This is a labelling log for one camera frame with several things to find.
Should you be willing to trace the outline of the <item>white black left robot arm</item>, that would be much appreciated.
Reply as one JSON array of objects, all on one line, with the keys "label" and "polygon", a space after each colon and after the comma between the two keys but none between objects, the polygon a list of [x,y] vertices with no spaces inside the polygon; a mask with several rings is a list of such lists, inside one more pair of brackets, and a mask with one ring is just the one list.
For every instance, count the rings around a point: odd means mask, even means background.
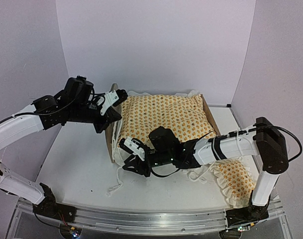
[{"label": "white black left robot arm", "polygon": [[[0,151],[34,133],[67,122],[89,123],[102,133],[121,119],[115,107],[128,97],[126,90],[112,89],[96,93],[85,77],[71,77],[61,91],[35,99],[19,112],[0,121]],[[53,218],[61,213],[61,204],[44,183],[31,182],[4,166],[0,160],[0,190],[24,198],[38,215]]]}]

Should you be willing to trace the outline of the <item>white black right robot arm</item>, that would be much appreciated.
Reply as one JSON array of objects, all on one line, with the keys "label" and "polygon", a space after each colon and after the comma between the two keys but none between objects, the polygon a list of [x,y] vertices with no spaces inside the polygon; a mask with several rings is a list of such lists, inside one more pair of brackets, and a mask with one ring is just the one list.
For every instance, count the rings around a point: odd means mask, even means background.
[{"label": "white black right robot arm", "polygon": [[290,131],[271,124],[265,117],[245,129],[207,139],[202,136],[179,142],[171,129],[159,127],[149,134],[153,148],[136,138],[123,138],[119,147],[129,153],[122,167],[145,177],[161,177],[154,167],[173,164],[177,170],[199,168],[221,163],[240,156],[257,156],[262,159],[255,189],[250,192],[248,206],[226,212],[229,225],[257,222],[268,217],[270,195],[289,163],[298,158],[303,147]]}]

